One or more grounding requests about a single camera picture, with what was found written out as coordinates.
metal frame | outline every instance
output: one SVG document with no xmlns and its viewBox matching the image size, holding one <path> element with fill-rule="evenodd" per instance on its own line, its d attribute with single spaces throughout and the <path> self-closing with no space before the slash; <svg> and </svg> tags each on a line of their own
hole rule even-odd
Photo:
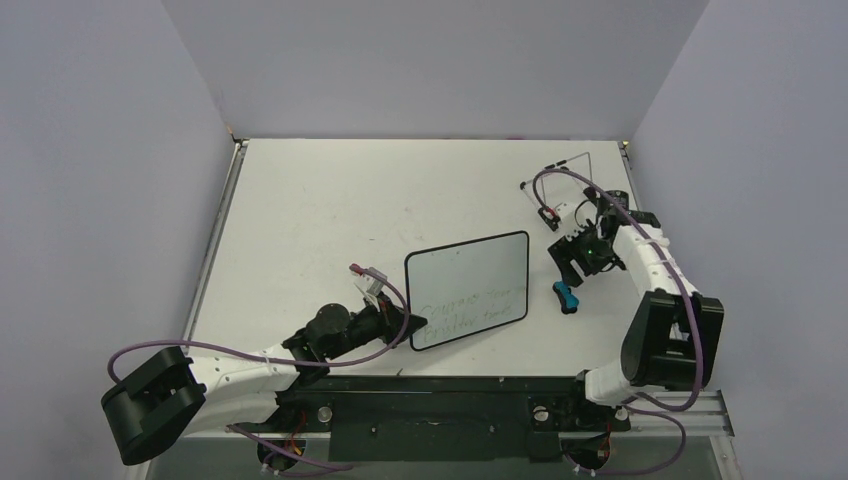
<svg viewBox="0 0 848 480">
<path fill-rule="evenodd" d="M 232 199 L 235 193 L 235 188 L 238 183 L 238 177 L 241 172 L 241 167 L 244 162 L 248 144 L 249 139 L 245 139 L 238 141 L 235 146 L 230 171 L 224 186 L 221 202 L 218 208 L 218 214 L 210 235 L 206 254 L 198 278 L 198 285 L 195 290 L 194 298 L 192 300 L 191 309 L 189 311 L 187 324 L 183 335 L 184 339 L 191 339 L 194 333 L 200 309 L 203 304 L 203 297 L 206 292 L 206 287 L 212 272 L 212 267 L 215 261 L 215 255 L 217 253 L 218 245 L 220 244 L 221 236 L 223 234 L 224 226 L 226 224 L 227 215 L 229 213 L 230 205 L 232 203 Z M 630 172 L 631 166 L 626 146 L 624 146 L 621 142 L 619 142 L 618 146 L 621 153 L 622 163 L 624 165 L 625 171 L 627 173 L 627 178 L 630 183 L 630 188 L 633 192 L 633 200 L 637 207 L 641 207 L 641 202 L 639 201 L 639 197 L 636 192 L 636 188 L 633 184 L 633 178 Z M 685 397 L 688 396 L 688 393 L 663 392 L 657 394 L 656 396 L 657 398 L 666 402 L 678 403 L 684 401 Z M 649 409 L 651 407 L 650 404 L 643 400 L 638 400 L 634 402 L 633 406 L 637 408 L 648 407 Z M 670 415 L 674 416 L 683 423 L 683 425 L 686 427 L 687 435 L 702 437 L 706 436 L 710 438 L 713 452 L 716 456 L 716 463 L 718 465 L 722 479 L 741 480 L 742 475 L 738 466 L 738 462 L 736 461 L 736 456 L 733 451 L 733 445 L 731 441 L 731 438 L 733 436 L 733 429 L 721 392 L 703 392 L 700 395 L 698 401 L 690 410 L 681 413 L 671 413 Z M 641 415 L 632 415 L 630 421 L 632 425 L 632 430 L 628 432 L 620 432 L 617 433 L 617 435 L 628 437 L 657 437 L 679 435 L 678 430 L 674 425 L 662 419 Z M 215 432 L 197 433 L 191 435 L 190 437 L 213 439 L 231 435 L 231 433 L 226 433 L 222 430 Z M 284 436 L 288 436 L 288 434 L 285 432 L 261 433 L 259 435 L 264 438 L 282 438 Z M 561 438 L 579 438 L 582 436 L 590 435 L 593 435 L 593 433 L 560 433 Z M 297 438 L 314 440 L 329 440 L 330 437 L 330 432 L 310 432 L 297 435 Z M 141 465 L 130 467 L 127 471 L 126 479 L 146 479 L 148 478 L 149 472 L 150 462 L 146 462 Z"/>
</svg>

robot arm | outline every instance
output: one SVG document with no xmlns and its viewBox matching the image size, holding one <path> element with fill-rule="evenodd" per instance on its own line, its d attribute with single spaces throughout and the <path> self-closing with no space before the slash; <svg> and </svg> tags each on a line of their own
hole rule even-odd
<svg viewBox="0 0 848 480">
<path fill-rule="evenodd" d="M 586 398 L 600 405 L 625 403 L 638 392 L 685 391 L 693 388 L 696 359 L 693 337 L 684 310 L 683 295 L 691 300 L 703 351 L 703 384 L 712 374 L 724 308 L 716 298 L 702 296 L 686 279 L 668 251 L 669 241 L 656 216 L 629 209 L 629 195 L 607 191 L 648 234 L 645 239 L 593 188 L 582 189 L 577 180 L 569 196 L 556 209 L 539 209 L 545 223 L 564 235 L 548 248 L 562 281 L 554 283 L 563 313 L 576 311 L 572 288 L 585 277 L 626 270 L 642 298 L 624 338 L 621 355 L 610 364 L 585 375 Z M 665 259 L 660 258 L 659 249 Z M 680 291 L 666 268 L 677 273 Z"/>
<path fill-rule="evenodd" d="M 325 305 L 282 344 L 241 355 L 312 365 L 187 356 L 173 346 L 160 350 L 127 375 L 101 399 L 123 463 L 150 460 L 190 433 L 234 423 L 263 423 L 279 408 L 277 393 L 310 385 L 327 375 L 327 359 L 377 338 L 392 342 L 402 328 L 402 309 L 381 293 L 381 282 L 364 276 L 357 282 L 366 304 L 358 313 L 351 314 L 339 304 Z M 424 318 L 410 315 L 398 342 L 426 323 Z"/>
</svg>

white table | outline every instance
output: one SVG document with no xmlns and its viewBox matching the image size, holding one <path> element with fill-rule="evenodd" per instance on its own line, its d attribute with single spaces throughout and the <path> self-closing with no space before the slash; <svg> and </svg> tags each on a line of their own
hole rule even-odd
<svg viewBox="0 0 848 480">
<path fill-rule="evenodd" d="M 217 241 L 194 340 L 246 351 L 282 342 L 324 304 L 359 310 L 347 266 L 374 266 L 405 291 L 410 252 L 515 230 L 530 234 L 525 319 L 415 352 L 408 342 L 335 374 L 569 376 L 619 355 L 639 298 L 627 273 L 589 278 L 562 315 L 547 247 L 559 238 L 518 185 L 589 151 L 596 183 L 631 191 L 615 142 L 250 140 Z M 585 157 L 569 164 L 589 174 Z M 549 203 L 570 187 L 545 181 Z M 341 360 L 378 350 L 372 342 Z"/>
</svg>

handwriting on whiteboard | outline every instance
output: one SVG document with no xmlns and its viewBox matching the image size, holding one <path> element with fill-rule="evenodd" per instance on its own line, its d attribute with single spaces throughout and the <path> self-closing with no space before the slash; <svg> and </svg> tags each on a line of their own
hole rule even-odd
<svg viewBox="0 0 848 480">
<path fill-rule="evenodd" d="M 427 326 L 423 329 L 424 342 L 438 342 L 485 329 L 489 324 L 498 325 L 510 315 L 515 315 L 512 310 L 517 290 L 524 292 L 523 287 L 489 290 L 440 305 L 424 305 L 415 312 L 427 319 Z"/>
</svg>

whiteboard black frame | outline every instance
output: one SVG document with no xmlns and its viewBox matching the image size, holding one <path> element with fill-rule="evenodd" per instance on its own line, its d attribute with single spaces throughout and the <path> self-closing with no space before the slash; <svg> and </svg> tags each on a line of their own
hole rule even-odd
<svg viewBox="0 0 848 480">
<path fill-rule="evenodd" d="M 410 335 L 409 336 L 409 346 L 412 347 L 413 350 L 415 350 L 416 352 L 423 352 L 424 350 L 429 350 L 433 347 L 438 347 L 438 346 L 445 345 L 447 343 L 450 343 L 450 342 L 453 342 L 453 341 L 456 341 L 456 340 L 461 340 L 463 338 L 470 337 L 471 335 L 477 335 L 478 333 L 483 333 L 483 332 L 489 331 L 493 328 L 499 328 L 499 327 L 503 327 L 504 325 L 509 325 L 510 323 L 515 323 L 515 322 L 517 322 L 519 320 L 523 320 L 525 317 L 527 317 L 527 313 L 530 311 L 530 234 L 527 233 L 526 230 L 516 230 L 514 232 L 501 233 L 499 235 L 492 235 L 490 237 L 476 238 L 474 240 L 467 240 L 467 241 L 464 241 L 464 242 L 452 243 L 450 245 L 442 245 L 442 246 L 439 246 L 439 247 L 426 248 L 424 250 L 417 250 L 415 252 L 409 253 L 406 256 L 406 258 L 403 260 L 403 277 L 404 277 L 404 281 L 406 282 L 406 303 L 407 303 L 407 306 L 409 308 L 409 311 L 412 312 L 412 297 L 409 294 L 409 259 L 410 258 L 414 257 L 415 255 L 420 255 L 422 253 L 435 252 L 435 251 L 438 251 L 438 250 L 445 250 L 447 248 L 461 247 L 463 245 L 470 245 L 472 243 L 485 242 L 485 241 L 488 241 L 488 240 L 494 240 L 496 238 L 503 238 L 503 237 L 509 237 L 509 236 L 512 236 L 512 235 L 521 235 L 521 234 L 524 234 L 524 236 L 527 237 L 527 251 L 525 252 L 525 255 L 526 255 L 526 258 L 527 258 L 527 262 L 526 262 L 527 270 L 524 272 L 524 275 L 525 275 L 524 276 L 524 283 L 527 285 L 527 288 L 524 289 L 524 297 L 525 297 L 524 298 L 524 315 L 516 318 L 515 320 L 510 320 L 508 322 L 499 323 L 497 325 L 493 325 L 491 327 L 487 327 L 487 328 L 484 328 L 482 330 L 477 330 L 476 332 L 466 333 L 465 335 L 462 335 L 462 336 L 459 336 L 459 337 L 456 337 L 456 338 L 451 338 L 450 340 L 445 340 L 444 342 L 435 343 L 433 345 L 428 345 L 428 346 L 423 347 L 423 348 L 416 348 L 415 343 L 413 342 L 413 336 Z"/>
</svg>

